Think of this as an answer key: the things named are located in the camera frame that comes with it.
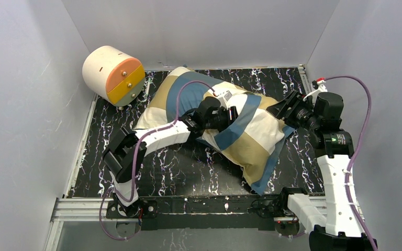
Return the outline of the blue beige white pillowcase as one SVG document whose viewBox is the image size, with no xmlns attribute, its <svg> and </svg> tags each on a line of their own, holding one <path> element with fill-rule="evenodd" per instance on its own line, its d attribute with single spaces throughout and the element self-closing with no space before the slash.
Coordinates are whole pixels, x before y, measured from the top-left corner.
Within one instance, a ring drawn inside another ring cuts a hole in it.
<svg viewBox="0 0 402 251">
<path fill-rule="evenodd" d="M 293 132 L 267 108 L 277 100 L 185 67 L 174 69 L 161 83 L 138 119 L 135 129 L 149 129 L 172 122 L 213 92 L 231 93 L 228 106 L 235 106 L 237 119 L 225 130 L 205 130 L 198 141 L 219 151 L 239 165 L 251 189 L 264 194 L 278 162 L 285 139 Z"/>
</svg>

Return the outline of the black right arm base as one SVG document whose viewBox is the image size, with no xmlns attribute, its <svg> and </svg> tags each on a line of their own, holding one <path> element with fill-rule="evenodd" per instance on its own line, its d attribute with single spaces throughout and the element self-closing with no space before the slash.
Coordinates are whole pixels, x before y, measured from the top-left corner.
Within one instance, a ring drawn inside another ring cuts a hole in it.
<svg viewBox="0 0 402 251">
<path fill-rule="evenodd" d="M 285 206 L 281 195 L 273 200 L 252 201 L 248 213 L 255 213 L 263 219 L 274 220 L 275 230 L 281 237 L 292 239 L 306 234 L 305 227 L 299 222 L 298 216 Z"/>
</svg>

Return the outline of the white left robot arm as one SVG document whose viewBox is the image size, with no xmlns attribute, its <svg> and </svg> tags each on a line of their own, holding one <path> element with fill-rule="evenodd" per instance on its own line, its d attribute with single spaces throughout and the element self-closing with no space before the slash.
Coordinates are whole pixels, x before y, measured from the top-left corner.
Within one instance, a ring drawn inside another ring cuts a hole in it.
<svg viewBox="0 0 402 251">
<path fill-rule="evenodd" d="M 121 129 L 106 147 L 103 160 L 114 181 L 114 199 L 129 207 L 139 196 L 136 176 L 148 154 L 175 144 L 200 140 L 241 167 L 251 190 L 261 195 L 293 128 L 259 108 L 262 97 L 243 93 L 237 108 L 231 92 L 212 93 L 183 109 L 177 97 L 176 115 L 148 129 Z"/>
</svg>

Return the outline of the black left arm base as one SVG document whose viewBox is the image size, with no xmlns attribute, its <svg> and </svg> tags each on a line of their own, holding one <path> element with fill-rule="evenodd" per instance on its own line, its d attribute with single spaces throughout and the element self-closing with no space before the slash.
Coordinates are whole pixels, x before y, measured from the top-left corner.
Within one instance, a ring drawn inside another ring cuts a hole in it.
<svg viewBox="0 0 402 251">
<path fill-rule="evenodd" d="M 134 233 L 141 230 L 144 219 L 154 219 L 158 214 L 158 203 L 155 200 L 139 199 L 130 206 L 121 204 L 120 199 L 113 195 L 113 201 L 108 203 L 106 218 L 117 221 L 116 229 L 120 236 L 127 237 L 127 226 L 134 227 Z"/>
</svg>

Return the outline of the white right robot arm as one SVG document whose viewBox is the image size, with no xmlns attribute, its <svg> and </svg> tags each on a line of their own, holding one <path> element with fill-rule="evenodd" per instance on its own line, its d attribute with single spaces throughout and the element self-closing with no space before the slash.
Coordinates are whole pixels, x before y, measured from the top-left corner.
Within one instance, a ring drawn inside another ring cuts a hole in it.
<svg viewBox="0 0 402 251">
<path fill-rule="evenodd" d="M 310 98 L 294 91 L 270 108 L 287 126 L 309 132 L 325 187 L 326 214 L 300 188 L 283 188 L 282 205 L 305 227 L 310 250 L 377 250 L 355 202 L 355 150 L 351 135 L 340 127 L 343 107 L 335 93 Z"/>
</svg>

